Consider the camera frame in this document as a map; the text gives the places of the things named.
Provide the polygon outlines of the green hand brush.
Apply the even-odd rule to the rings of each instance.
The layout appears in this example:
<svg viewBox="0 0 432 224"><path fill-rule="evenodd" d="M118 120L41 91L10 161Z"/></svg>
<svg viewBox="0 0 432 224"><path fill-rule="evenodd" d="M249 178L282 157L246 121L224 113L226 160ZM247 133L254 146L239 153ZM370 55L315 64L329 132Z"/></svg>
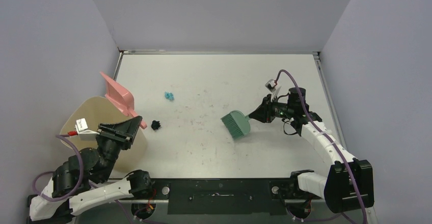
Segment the green hand brush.
<svg viewBox="0 0 432 224"><path fill-rule="evenodd" d="M221 118L222 123L227 128L234 140L240 139L251 131L249 116L244 115L241 111L233 110Z"/></svg>

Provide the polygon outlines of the teal paper scrap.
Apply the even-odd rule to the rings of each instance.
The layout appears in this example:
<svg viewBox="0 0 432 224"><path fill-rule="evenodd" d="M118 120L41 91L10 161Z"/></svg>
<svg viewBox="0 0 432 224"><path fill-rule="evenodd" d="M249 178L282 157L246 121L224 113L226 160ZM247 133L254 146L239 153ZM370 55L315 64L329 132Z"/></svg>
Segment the teal paper scrap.
<svg viewBox="0 0 432 224"><path fill-rule="evenodd" d="M171 92L165 92L164 96L169 101L174 101L174 99L175 99L173 93L171 93Z"/></svg>

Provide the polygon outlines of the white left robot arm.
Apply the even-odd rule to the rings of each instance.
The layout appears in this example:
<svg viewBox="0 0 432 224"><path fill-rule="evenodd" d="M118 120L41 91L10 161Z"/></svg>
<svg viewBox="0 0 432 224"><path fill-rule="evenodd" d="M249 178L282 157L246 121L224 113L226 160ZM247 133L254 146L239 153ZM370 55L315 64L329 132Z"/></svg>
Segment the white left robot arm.
<svg viewBox="0 0 432 224"><path fill-rule="evenodd" d="M26 223L73 223L83 212L124 198L145 199L156 191L147 171L134 170L123 179L106 184L121 151L131 149L142 125L135 116L116 124L99 124L90 130L84 118L75 122L75 130L57 138L75 154L51 176L42 191L28 196Z"/></svg>

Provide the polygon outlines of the black paper scrap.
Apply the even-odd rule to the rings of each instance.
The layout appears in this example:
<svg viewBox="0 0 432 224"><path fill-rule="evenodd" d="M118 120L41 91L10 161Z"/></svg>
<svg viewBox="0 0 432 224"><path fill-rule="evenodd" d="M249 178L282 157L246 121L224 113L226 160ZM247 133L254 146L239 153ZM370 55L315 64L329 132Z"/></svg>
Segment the black paper scrap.
<svg viewBox="0 0 432 224"><path fill-rule="evenodd" d="M160 121L153 120L151 123L151 128L153 131L157 131L161 128Z"/></svg>

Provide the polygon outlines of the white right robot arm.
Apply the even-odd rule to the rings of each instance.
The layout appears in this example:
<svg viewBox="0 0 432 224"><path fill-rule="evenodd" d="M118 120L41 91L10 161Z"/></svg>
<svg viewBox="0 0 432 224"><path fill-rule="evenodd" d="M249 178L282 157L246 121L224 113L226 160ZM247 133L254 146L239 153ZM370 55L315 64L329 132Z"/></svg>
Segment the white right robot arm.
<svg viewBox="0 0 432 224"><path fill-rule="evenodd" d="M275 118L287 122L297 135L305 139L329 167L326 176L313 170L291 173L288 191L294 198L311 193L325 200L333 213L370 208L374 205L372 165L359 160L332 136L322 118L309 109L304 88L290 88L287 102L281 103L271 94L248 117L261 123Z"/></svg>

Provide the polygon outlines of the pink plastic dustpan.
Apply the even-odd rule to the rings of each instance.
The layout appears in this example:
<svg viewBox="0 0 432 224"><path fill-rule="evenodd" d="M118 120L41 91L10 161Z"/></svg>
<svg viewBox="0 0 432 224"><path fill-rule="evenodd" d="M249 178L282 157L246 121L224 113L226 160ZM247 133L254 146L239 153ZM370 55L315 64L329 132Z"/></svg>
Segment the pink plastic dustpan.
<svg viewBox="0 0 432 224"><path fill-rule="evenodd" d="M111 122L117 119L126 120L137 117L139 114L134 107L133 94L102 71L100 75L105 82L106 104L110 103L110 105L106 107L109 111L109 115L112 117Z"/></svg>

